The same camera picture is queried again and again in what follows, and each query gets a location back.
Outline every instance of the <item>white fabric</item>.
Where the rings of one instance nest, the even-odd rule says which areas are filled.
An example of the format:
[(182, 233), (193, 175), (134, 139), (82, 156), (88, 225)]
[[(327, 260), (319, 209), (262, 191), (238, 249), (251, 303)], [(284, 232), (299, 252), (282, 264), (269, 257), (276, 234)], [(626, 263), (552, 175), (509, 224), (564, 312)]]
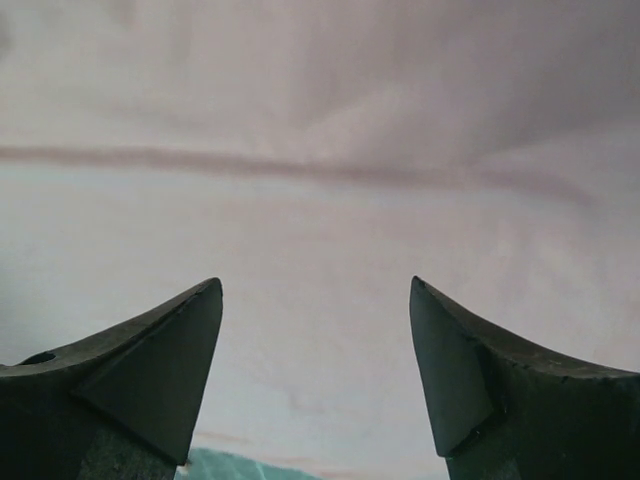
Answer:
[(0, 0), (0, 361), (219, 276), (195, 445), (325, 478), (445, 478), (412, 275), (640, 368), (639, 15)]

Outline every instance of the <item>teal fabric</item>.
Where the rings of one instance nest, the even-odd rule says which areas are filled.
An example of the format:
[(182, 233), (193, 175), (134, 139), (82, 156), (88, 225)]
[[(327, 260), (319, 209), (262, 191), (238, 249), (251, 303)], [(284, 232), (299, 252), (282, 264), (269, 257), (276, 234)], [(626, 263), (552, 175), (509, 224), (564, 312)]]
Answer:
[(194, 449), (187, 474), (176, 474), (176, 480), (321, 480), (297, 470), (265, 465), (239, 455)]

